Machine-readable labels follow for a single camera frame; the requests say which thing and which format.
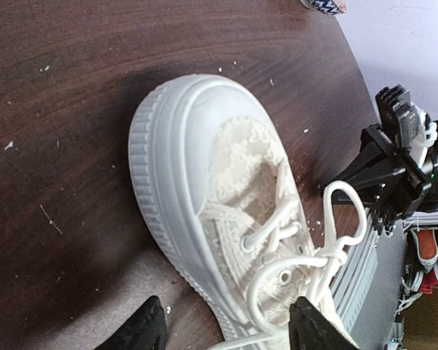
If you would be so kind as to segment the white lace sneaker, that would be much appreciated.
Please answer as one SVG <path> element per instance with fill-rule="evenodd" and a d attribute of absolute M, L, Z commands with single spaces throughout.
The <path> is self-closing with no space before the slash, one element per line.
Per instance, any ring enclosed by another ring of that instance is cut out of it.
<path fill-rule="evenodd" d="M 219 349 L 291 349 L 298 297 L 357 345 L 330 284 L 364 239 L 366 209 L 348 183 L 327 185 L 315 247 L 283 143 L 244 86 L 211 74 L 159 85 L 135 111 L 128 163 L 155 242 L 220 325 Z"/>

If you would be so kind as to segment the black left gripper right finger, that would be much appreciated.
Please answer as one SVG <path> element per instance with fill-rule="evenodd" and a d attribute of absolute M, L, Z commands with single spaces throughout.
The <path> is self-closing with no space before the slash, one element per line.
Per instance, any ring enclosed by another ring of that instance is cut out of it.
<path fill-rule="evenodd" d="M 291 350 L 358 349 L 306 297 L 298 297 L 290 306 L 289 313 Z"/>

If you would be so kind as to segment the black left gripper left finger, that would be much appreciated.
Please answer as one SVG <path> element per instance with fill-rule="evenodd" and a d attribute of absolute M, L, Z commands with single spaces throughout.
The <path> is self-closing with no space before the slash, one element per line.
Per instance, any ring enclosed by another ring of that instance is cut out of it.
<path fill-rule="evenodd" d="M 109 349 L 165 349 L 166 320 L 158 296 L 150 296 L 109 337 Z"/>

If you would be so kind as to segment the orange white shoe background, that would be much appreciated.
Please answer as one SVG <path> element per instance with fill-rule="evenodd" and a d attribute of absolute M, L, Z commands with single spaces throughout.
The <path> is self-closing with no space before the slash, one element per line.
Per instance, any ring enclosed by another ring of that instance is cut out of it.
<path fill-rule="evenodd" d="M 401 280 L 406 295 L 430 295 L 438 286 L 438 244 L 434 230 L 407 231 L 407 252 Z"/>

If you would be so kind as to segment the red white patterned bowl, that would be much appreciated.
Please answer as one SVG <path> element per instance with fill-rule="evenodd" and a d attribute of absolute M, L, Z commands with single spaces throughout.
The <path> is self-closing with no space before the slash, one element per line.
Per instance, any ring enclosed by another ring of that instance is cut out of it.
<path fill-rule="evenodd" d="M 347 12 L 345 0 L 301 0 L 307 9 L 318 11 L 324 15 L 339 15 Z"/>

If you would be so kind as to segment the aluminium front rail base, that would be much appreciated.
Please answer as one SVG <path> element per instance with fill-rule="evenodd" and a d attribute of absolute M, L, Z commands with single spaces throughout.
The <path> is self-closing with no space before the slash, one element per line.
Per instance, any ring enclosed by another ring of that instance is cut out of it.
<path fill-rule="evenodd" d="M 363 241 L 347 249 L 347 262 L 331 285 L 337 314 L 349 333 L 361 312 L 378 266 L 376 247 L 379 236 L 369 215 L 367 219 L 368 228 Z"/>

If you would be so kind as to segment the cardboard box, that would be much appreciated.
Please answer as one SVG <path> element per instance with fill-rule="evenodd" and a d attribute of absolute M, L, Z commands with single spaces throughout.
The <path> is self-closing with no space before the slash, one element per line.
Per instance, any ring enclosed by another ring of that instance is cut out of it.
<path fill-rule="evenodd" d="M 405 349 L 438 349 L 438 287 L 403 311 Z"/>

